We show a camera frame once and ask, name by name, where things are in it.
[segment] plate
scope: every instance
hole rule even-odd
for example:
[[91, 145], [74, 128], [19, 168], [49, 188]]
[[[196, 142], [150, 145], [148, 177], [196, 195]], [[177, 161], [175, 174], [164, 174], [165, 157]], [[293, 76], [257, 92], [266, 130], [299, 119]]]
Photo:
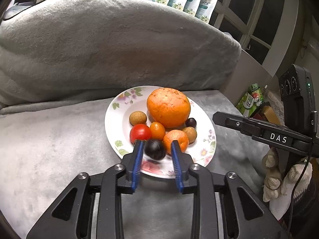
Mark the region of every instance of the plate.
[[[161, 87], [139, 86], [128, 89], [116, 96], [107, 108], [105, 114], [106, 136], [120, 158], [133, 151], [133, 145], [130, 143], [130, 130], [132, 128], [129, 121], [130, 114], [134, 111], [144, 112], [147, 115], [146, 124], [150, 126], [153, 119], [147, 110], [146, 101], [152, 91], [158, 88]], [[186, 153], [192, 156], [194, 163], [206, 166], [215, 153], [215, 130], [203, 109], [191, 99], [189, 102], [191, 105], [189, 117], [195, 118], [197, 121], [197, 138], [194, 143], [189, 144]], [[172, 158], [168, 155], [161, 161], [154, 161], [144, 155], [141, 172], [158, 178], [175, 178]]]

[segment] gray fleece fabric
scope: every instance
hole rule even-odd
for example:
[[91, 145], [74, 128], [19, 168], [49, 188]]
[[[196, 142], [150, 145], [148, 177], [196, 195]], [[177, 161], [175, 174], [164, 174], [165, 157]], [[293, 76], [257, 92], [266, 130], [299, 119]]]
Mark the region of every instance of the gray fleece fabric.
[[[240, 114], [219, 91], [185, 94], [209, 116]], [[104, 128], [112, 99], [0, 116], [0, 209], [22, 239], [36, 220], [80, 172], [104, 172], [120, 162]], [[208, 169], [237, 172], [261, 191], [261, 159], [268, 146], [237, 131], [214, 125], [217, 147]], [[126, 239], [189, 238], [192, 196], [177, 192], [175, 181], [142, 174], [133, 195], [123, 196]]]
[[218, 29], [151, 1], [45, 0], [0, 25], [0, 108], [140, 85], [219, 89], [240, 53]]

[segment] silver bolt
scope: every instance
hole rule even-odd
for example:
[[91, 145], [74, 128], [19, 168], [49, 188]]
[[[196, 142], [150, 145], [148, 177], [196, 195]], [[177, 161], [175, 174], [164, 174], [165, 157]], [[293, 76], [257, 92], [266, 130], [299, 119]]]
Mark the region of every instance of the silver bolt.
[[123, 165], [123, 164], [116, 164], [116, 165], [114, 166], [114, 168], [115, 168], [115, 170], [120, 171], [120, 170], [123, 170], [123, 169], [124, 169], [124, 165]]
[[227, 173], [227, 176], [228, 176], [228, 178], [230, 178], [230, 179], [234, 179], [234, 178], [237, 177], [237, 173], [235, 173], [235, 172], [228, 172], [228, 173]]
[[200, 165], [199, 164], [192, 164], [190, 166], [190, 168], [193, 169], [193, 170], [198, 170], [200, 168]]
[[78, 178], [79, 178], [80, 180], [86, 179], [86, 178], [87, 178], [87, 173], [86, 173], [86, 172], [81, 172], [81, 173], [79, 173], [79, 174], [78, 174]]

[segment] sofa backrest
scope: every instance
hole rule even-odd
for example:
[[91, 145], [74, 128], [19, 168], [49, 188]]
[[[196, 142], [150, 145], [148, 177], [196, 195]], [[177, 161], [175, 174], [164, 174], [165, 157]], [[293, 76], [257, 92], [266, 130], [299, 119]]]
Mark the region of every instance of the sofa backrest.
[[0, 108], [116, 96], [139, 85], [219, 89], [240, 44], [146, 0], [45, 0], [0, 25]]

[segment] sofa seat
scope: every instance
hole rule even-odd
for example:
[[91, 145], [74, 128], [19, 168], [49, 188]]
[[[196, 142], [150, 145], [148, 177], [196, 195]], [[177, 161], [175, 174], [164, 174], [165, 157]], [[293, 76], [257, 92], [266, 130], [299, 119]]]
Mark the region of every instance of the sofa seat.
[[[240, 114], [217, 90], [185, 94], [210, 119], [216, 111]], [[101, 173], [120, 162], [104, 128], [111, 101], [0, 116], [0, 209], [21, 238], [78, 173]], [[208, 169], [237, 172], [259, 193], [263, 184], [260, 163], [268, 146], [237, 131], [214, 128], [217, 147]], [[188, 238], [192, 196], [179, 194], [174, 180], [141, 176], [136, 193], [122, 196], [125, 238]]]

